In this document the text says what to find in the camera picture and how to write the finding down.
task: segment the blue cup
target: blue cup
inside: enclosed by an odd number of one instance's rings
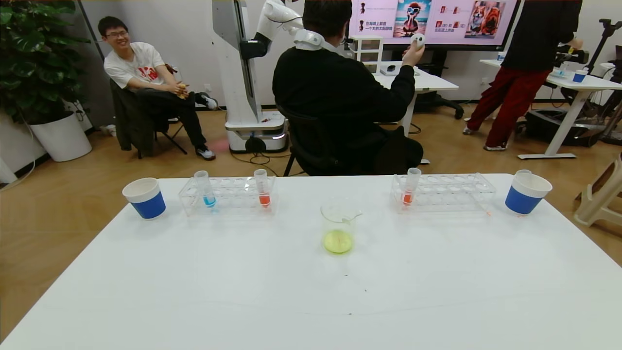
[[[131,182],[123,189],[123,195],[143,219],[155,219],[166,210],[160,186],[153,177]]]
[[[587,71],[586,70],[578,70],[575,72],[575,76],[572,79],[573,82],[575,83],[582,83],[583,79],[585,79],[585,76],[587,75]]]
[[[527,215],[553,190],[553,185],[529,170],[519,170],[509,188],[506,206],[513,212]]]

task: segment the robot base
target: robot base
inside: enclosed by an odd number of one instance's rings
[[[229,149],[234,153],[247,153],[246,142],[250,137],[258,138],[266,144],[266,152],[285,151],[288,146],[285,117],[279,112],[264,112],[269,121],[260,124],[232,125],[227,122]]]

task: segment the television screen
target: television screen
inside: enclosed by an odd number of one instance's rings
[[[353,0],[350,36],[379,35],[385,44],[503,46],[519,0]]]

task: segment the test tube rack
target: test tube rack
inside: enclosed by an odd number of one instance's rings
[[[254,177],[211,177],[210,184],[216,198],[213,207],[208,207],[197,189],[197,182],[191,177],[179,191],[179,200],[187,216],[193,215],[235,215],[257,217],[271,215],[276,211],[278,195],[275,191],[276,176],[269,176],[270,205],[259,202],[259,192]]]
[[[421,175],[412,204],[402,201],[406,175],[393,175],[391,200],[400,213],[486,212],[497,190],[481,174]]]

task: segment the hand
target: hand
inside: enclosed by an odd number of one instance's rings
[[[583,48],[583,39],[574,38],[568,45],[572,46],[575,50],[581,50]]]
[[[425,45],[417,50],[417,42],[413,42],[408,50],[402,55],[402,65],[410,65],[415,67],[424,55]]]

